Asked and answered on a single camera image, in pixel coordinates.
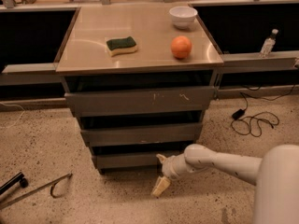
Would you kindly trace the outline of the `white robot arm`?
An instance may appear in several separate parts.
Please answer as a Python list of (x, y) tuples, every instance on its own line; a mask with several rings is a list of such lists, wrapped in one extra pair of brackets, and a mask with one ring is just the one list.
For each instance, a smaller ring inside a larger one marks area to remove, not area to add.
[(299, 146), (271, 148), (261, 158), (213, 151), (198, 144), (184, 152), (157, 156), (162, 164), (152, 195), (160, 196), (187, 174), (215, 168), (255, 187), (252, 224), (299, 224)]

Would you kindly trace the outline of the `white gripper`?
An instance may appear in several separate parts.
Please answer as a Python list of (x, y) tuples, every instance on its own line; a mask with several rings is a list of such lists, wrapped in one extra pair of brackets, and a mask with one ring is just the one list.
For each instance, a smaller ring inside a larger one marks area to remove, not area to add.
[(151, 195), (156, 198), (159, 198), (169, 188), (171, 181), (179, 180), (187, 174), (196, 173), (200, 169), (200, 161), (195, 156), (179, 154), (166, 157), (163, 154), (157, 154), (156, 157), (162, 165), (164, 175), (157, 178), (152, 189)]

